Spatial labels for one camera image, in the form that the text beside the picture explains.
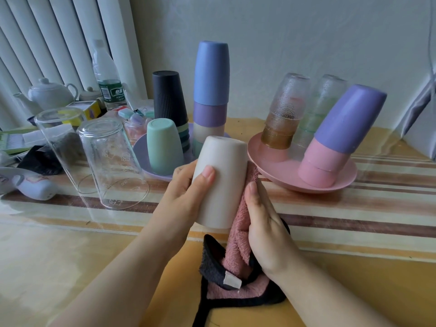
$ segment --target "mint green cup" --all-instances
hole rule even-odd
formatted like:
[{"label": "mint green cup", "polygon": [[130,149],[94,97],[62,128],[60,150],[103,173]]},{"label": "mint green cup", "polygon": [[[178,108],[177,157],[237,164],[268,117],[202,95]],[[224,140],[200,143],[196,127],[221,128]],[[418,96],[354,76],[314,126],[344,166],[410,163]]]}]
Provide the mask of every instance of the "mint green cup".
[{"label": "mint green cup", "polygon": [[151,169],[158,175],[173,174],[184,163],[179,132],[171,119],[158,118],[148,123],[147,148]]}]

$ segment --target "barcode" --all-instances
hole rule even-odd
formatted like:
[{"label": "barcode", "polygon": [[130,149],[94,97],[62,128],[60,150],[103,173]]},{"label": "barcode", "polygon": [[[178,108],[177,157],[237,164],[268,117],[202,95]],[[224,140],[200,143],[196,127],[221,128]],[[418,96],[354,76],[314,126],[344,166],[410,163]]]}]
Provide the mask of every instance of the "barcode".
[{"label": "barcode", "polygon": [[110,98],[109,89],[107,89],[107,88],[103,88],[103,87],[101,87],[100,89],[102,90],[103,97],[104,97],[106,100],[110,100],[111,98]]}]

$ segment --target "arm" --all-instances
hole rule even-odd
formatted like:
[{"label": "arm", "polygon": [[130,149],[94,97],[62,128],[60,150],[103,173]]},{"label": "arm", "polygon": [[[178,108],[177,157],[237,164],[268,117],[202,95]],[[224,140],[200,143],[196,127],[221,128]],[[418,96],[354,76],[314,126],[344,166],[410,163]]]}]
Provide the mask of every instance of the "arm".
[{"label": "arm", "polygon": [[178,168],[147,226],[51,324],[138,326],[168,261],[197,219],[215,171],[207,166],[191,185],[196,161]]},{"label": "arm", "polygon": [[301,255],[260,182],[248,184],[245,197],[253,253],[307,327],[394,326]]}]

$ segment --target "yellow tabletop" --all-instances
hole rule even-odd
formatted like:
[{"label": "yellow tabletop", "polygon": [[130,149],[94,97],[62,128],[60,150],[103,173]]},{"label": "yellow tabletop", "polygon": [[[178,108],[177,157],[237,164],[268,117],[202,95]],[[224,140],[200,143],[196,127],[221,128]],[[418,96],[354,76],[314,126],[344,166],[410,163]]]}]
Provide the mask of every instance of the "yellow tabletop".
[{"label": "yellow tabletop", "polygon": [[[248,141],[259,119],[228,119]],[[436,164],[389,130],[373,128],[353,159],[349,187],[320,195],[262,177],[270,198],[309,259],[399,326],[436,326]],[[145,200],[109,211],[79,196],[65,175],[60,193],[39,202],[19,192],[0,200],[0,326],[46,326],[147,223],[167,183],[149,179]],[[227,233],[195,224],[164,271],[144,326],[191,326],[200,300],[201,240]],[[215,309],[207,326],[303,326],[285,301]]]}]

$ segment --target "teapot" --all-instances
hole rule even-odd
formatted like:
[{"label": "teapot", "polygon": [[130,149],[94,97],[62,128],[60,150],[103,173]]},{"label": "teapot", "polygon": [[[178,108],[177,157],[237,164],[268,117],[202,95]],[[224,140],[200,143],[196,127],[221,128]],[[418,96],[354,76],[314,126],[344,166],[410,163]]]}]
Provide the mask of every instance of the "teapot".
[{"label": "teapot", "polygon": [[[18,98],[21,104],[33,115],[35,115],[39,109],[48,110],[65,107],[71,102],[74,102],[79,95],[79,90],[73,84],[63,86],[50,82],[47,78],[41,78],[39,82],[39,84],[30,87],[28,99],[22,93],[14,94],[14,97]],[[74,88],[74,96],[71,94],[68,86]]]}]

